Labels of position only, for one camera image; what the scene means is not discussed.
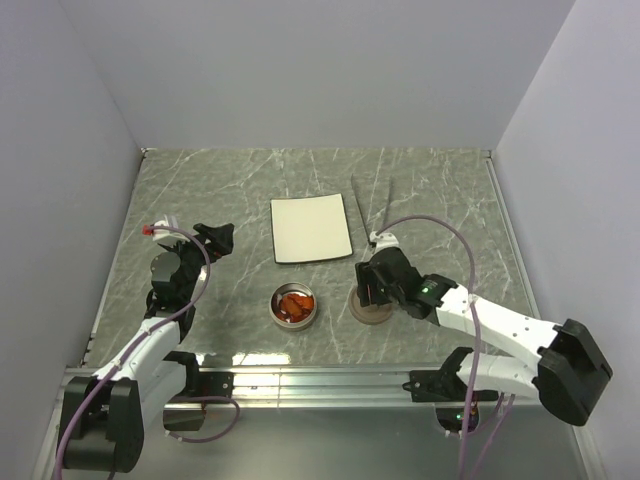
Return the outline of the brown round lunch box lid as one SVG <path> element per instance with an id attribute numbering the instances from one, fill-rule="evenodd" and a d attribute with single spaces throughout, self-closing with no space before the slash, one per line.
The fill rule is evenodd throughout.
<path id="1" fill-rule="evenodd" d="M 370 305 L 362 307 L 357 295 L 357 288 L 350 290 L 347 305 L 351 315 L 360 323 L 365 325 L 379 325 L 389 320 L 393 313 L 393 306 L 386 304 L 382 306 Z"/>

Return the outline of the steel serving tongs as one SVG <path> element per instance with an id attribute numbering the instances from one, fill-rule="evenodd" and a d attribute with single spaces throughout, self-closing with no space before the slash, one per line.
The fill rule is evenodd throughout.
<path id="1" fill-rule="evenodd" d="M 391 176 L 384 187 L 371 184 L 367 187 L 364 180 L 356 174 L 350 176 L 350 187 L 367 246 L 373 250 L 378 242 L 378 231 L 389 217 L 393 197 L 395 178 Z"/>

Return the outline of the orange fried chicken wing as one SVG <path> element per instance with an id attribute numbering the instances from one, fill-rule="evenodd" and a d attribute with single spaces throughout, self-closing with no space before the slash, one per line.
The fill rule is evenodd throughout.
<path id="1" fill-rule="evenodd" d="M 310 316 L 314 307 L 312 296 L 289 293 L 277 303 L 276 317 L 285 323 L 299 323 Z"/>

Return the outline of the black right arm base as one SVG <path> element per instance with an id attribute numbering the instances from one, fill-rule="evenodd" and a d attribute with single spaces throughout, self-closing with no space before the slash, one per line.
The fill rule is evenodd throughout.
<path id="1" fill-rule="evenodd" d="M 442 407 L 444 403 L 465 402 L 467 387 L 457 376 L 462 362 L 473 357 L 470 347 L 456 348 L 437 370 L 411 370 L 409 380 L 402 384 L 402 389 L 408 392 L 413 403 L 435 403 L 436 419 L 444 429 L 446 436 L 460 437 L 464 420 L 464 406 Z M 495 390 L 474 391 L 472 395 L 468 432 L 478 434 L 487 424 L 481 423 L 479 403 L 496 401 L 487 421 L 493 420 L 504 401 L 504 395 Z"/>

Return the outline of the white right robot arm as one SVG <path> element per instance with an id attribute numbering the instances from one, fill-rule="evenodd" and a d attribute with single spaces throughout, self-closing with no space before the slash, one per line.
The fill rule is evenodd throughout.
<path id="1" fill-rule="evenodd" d="M 355 266 L 360 307 L 399 306 L 411 317 L 469 335 L 499 355 L 457 347 L 435 371 L 411 372 L 404 390 L 414 402 L 479 401 L 500 394 L 536 398 L 561 421 L 583 426 L 613 370 L 582 323 L 531 318 L 483 298 L 438 274 L 422 275 L 397 247 Z"/>

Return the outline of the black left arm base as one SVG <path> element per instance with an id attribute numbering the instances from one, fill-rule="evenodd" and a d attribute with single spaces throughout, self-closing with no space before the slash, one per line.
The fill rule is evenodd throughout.
<path id="1" fill-rule="evenodd" d="M 234 374 L 202 369 L 194 353 L 172 351 L 165 360 L 186 368 L 186 386 L 165 407 L 163 426 L 174 438 L 183 432 L 198 432 L 205 424 L 210 405 L 230 404 Z"/>

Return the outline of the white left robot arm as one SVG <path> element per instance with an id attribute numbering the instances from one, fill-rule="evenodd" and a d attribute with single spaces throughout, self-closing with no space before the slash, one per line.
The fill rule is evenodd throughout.
<path id="1" fill-rule="evenodd" d="M 128 473 L 137 464 L 146 429 L 171 400 L 208 402 L 192 353 L 178 351 L 213 264 L 233 251 L 234 226 L 194 225 L 166 217 L 144 227 L 162 248 L 151 262 L 151 289 L 134 336 L 103 367 L 75 376 L 62 397 L 53 478 L 65 470 Z"/>

